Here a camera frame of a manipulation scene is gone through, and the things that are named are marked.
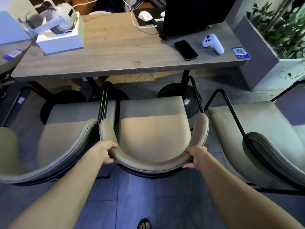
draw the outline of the table top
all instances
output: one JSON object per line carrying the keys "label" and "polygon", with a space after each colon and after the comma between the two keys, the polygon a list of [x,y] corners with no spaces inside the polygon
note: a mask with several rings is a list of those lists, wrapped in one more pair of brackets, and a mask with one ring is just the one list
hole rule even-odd
{"label": "table top", "polygon": [[14,43],[6,43],[0,45],[0,74],[9,71],[10,69],[14,68],[21,58],[24,56],[25,53],[21,53],[17,55],[13,60],[6,60],[3,57],[7,54],[11,54],[16,49],[26,51],[27,48],[31,45],[32,40],[25,40],[21,42],[14,42]]}
{"label": "table top", "polygon": [[[232,47],[242,46],[226,22],[210,29],[163,41],[155,28],[138,29],[130,13],[82,16],[85,22],[83,49],[46,55],[32,45],[12,77],[19,81],[46,78],[80,78],[240,66],[248,59],[238,59]],[[214,33],[222,43],[224,54],[203,48],[202,40]],[[174,48],[174,42],[186,40],[199,57],[185,61]]]}

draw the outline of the mouse pad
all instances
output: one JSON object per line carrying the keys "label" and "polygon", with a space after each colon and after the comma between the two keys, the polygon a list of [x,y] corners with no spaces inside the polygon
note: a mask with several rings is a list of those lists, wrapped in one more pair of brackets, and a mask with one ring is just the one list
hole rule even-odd
{"label": "mouse pad", "polygon": [[143,20],[139,19],[139,14],[142,12],[142,11],[147,11],[151,14],[152,18],[153,19],[159,19],[159,18],[162,18],[160,16],[160,14],[165,11],[165,7],[156,7],[156,8],[144,8],[144,9],[136,9],[134,10],[134,15],[138,21],[138,24],[139,26],[148,26],[148,25],[151,25],[152,22],[144,22]]}

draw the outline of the black smartphone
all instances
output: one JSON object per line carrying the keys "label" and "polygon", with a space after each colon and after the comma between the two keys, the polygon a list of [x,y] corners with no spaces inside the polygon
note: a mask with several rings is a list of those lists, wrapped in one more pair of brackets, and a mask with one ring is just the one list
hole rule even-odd
{"label": "black smartphone", "polygon": [[173,45],[185,61],[190,61],[198,58],[196,51],[194,51],[194,49],[185,40],[175,42]]}

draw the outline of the black laptop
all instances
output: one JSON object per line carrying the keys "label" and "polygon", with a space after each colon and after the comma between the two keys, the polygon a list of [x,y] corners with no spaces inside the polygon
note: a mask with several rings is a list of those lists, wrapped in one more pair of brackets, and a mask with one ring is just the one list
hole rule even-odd
{"label": "black laptop", "polygon": [[167,0],[164,21],[157,25],[160,38],[191,34],[221,23],[236,0]]}

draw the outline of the forearm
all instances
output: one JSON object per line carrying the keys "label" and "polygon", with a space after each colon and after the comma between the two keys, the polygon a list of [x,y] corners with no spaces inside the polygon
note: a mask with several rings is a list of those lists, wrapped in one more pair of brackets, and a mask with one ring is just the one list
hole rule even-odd
{"label": "forearm", "polygon": [[103,160],[97,150],[90,149],[9,228],[74,228]]}
{"label": "forearm", "polygon": [[304,229],[286,211],[228,172],[208,152],[198,152],[196,158],[212,198],[228,229]]}

